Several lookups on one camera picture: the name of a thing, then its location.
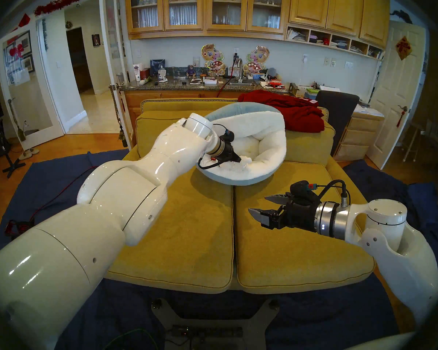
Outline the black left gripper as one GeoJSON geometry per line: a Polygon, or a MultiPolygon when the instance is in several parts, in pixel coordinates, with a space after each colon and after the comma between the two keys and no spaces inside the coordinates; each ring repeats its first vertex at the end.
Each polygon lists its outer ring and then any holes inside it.
{"type": "Polygon", "coordinates": [[[224,142],[223,149],[220,154],[217,155],[218,162],[241,162],[241,157],[237,155],[233,149],[231,142],[224,142]]]}

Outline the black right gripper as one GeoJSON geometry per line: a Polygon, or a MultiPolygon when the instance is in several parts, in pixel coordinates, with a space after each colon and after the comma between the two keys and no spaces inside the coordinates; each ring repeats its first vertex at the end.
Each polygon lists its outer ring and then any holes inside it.
{"type": "Polygon", "coordinates": [[[315,214],[319,207],[319,199],[308,205],[292,200],[292,196],[277,194],[266,196],[266,200],[281,205],[276,209],[249,208],[249,214],[267,229],[298,228],[306,231],[316,231],[315,214]]]}

